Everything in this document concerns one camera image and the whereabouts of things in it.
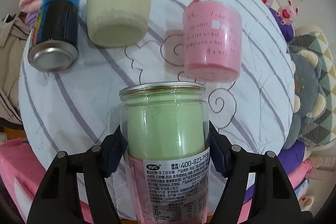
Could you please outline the pink pig plush right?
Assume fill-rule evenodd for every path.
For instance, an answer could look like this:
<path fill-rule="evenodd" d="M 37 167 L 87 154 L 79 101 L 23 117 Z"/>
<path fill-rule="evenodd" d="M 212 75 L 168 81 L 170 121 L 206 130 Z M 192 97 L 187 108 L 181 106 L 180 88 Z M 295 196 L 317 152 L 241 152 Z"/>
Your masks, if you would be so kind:
<path fill-rule="evenodd" d="M 280 18 L 281 25 L 292 25 L 299 13 L 299 8 L 294 6 L 291 0 L 288 0 L 287 6 L 281 6 L 276 11 L 276 16 Z"/>

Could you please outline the beige jacket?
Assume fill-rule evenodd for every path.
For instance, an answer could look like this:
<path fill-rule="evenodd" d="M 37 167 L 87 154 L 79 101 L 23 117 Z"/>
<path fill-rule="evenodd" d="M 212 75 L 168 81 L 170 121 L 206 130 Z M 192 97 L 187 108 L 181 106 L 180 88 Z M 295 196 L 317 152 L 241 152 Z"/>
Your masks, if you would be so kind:
<path fill-rule="evenodd" d="M 1 118 L 22 125 L 18 102 L 21 62 L 31 29 L 18 17 L 1 20 Z"/>

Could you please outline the grey patchwork plush cushion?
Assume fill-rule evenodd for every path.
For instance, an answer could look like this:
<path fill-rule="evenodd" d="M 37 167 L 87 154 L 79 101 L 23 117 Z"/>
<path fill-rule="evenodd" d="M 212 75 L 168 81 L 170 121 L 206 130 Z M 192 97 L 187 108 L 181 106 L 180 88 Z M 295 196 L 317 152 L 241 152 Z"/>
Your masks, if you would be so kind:
<path fill-rule="evenodd" d="M 288 50 L 294 73 L 294 108 L 283 149 L 298 140 L 313 151 L 335 144 L 335 66 L 323 30 L 295 30 Z"/>

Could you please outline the clear jar green pink contents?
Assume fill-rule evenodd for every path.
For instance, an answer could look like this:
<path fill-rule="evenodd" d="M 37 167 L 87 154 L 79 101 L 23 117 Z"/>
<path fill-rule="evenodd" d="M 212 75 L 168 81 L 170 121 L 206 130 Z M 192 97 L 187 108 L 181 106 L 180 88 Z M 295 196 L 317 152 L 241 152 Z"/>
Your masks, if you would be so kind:
<path fill-rule="evenodd" d="M 163 82 L 120 91 L 126 174 L 139 223 L 204 223 L 210 184 L 205 86 Z"/>

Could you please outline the purple folded blanket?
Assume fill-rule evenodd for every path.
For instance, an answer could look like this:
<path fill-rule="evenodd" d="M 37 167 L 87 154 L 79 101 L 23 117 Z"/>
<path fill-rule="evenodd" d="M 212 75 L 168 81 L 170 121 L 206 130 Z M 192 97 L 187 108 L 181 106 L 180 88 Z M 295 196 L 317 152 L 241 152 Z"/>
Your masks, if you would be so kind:
<path fill-rule="evenodd" d="M 35 27 L 35 23 L 37 21 L 38 12 L 29 12 L 25 18 L 25 25 L 29 28 L 33 29 Z"/>

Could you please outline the pink cloth lower left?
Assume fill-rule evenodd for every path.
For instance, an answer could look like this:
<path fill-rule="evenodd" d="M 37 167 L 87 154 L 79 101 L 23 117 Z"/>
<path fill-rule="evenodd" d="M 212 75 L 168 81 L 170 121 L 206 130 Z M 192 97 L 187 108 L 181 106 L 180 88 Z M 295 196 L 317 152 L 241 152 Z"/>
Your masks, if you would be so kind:
<path fill-rule="evenodd" d="M 32 207 L 45 173 L 29 144 L 21 139 L 1 144 L 1 178 L 24 223 L 59 222 L 44 207 Z"/>

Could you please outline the blue black drink can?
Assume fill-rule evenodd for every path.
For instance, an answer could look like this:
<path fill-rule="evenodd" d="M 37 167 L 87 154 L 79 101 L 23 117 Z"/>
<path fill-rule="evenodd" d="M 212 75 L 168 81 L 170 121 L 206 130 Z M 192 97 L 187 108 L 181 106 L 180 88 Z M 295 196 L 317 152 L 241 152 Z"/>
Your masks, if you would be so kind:
<path fill-rule="evenodd" d="M 78 58 L 80 0 L 42 0 L 28 61 L 41 72 L 69 68 Z"/>

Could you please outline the pink plastic cup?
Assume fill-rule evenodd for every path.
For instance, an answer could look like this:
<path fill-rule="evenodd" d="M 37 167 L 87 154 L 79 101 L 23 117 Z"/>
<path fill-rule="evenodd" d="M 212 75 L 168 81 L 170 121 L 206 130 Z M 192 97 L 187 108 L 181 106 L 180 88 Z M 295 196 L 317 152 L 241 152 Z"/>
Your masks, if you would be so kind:
<path fill-rule="evenodd" d="M 183 12 L 184 69 L 195 79 L 230 83 L 240 75 L 242 18 L 219 1 L 193 0 Z"/>

